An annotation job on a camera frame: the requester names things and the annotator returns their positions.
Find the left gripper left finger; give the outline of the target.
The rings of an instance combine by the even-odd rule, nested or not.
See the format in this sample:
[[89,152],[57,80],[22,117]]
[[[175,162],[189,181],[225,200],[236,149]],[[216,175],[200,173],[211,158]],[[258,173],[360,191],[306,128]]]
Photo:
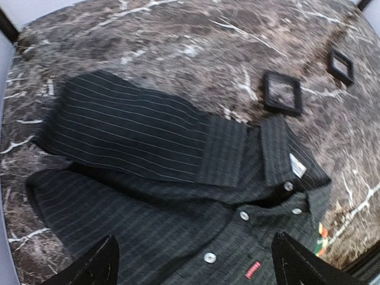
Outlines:
[[105,236],[69,267],[49,279],[49,285],[118,283],[119,245],[115,236]]

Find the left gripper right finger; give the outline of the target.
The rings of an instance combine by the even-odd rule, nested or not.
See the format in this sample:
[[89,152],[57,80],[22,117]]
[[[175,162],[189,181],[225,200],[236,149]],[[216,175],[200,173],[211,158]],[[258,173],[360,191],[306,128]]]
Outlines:
[[277,284],[354,285],[361,281],[318,258],[287,233],[276,233],[271,244]]

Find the flower brooch green orange yellow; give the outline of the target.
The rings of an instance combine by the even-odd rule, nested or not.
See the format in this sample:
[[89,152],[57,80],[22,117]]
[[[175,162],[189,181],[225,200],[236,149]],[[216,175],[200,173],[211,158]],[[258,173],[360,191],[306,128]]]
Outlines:
[[323,226],[322,223],[319,223],[318,232],[319,236],[316,241],[315,255],[321,257],[325,253],[325,250],[328,246],[328,230]]

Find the black pinstriped shirt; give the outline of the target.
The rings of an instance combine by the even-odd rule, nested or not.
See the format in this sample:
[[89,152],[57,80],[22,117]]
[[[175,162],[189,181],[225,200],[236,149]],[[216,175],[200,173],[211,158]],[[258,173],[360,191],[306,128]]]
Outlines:
[[280,116],[250,128],[94,71],[72,77],[33,138],[69,160],[26,182],[78,257],[106,235],[120,284],[275,284],[271,242],[316,245],[331,179]]

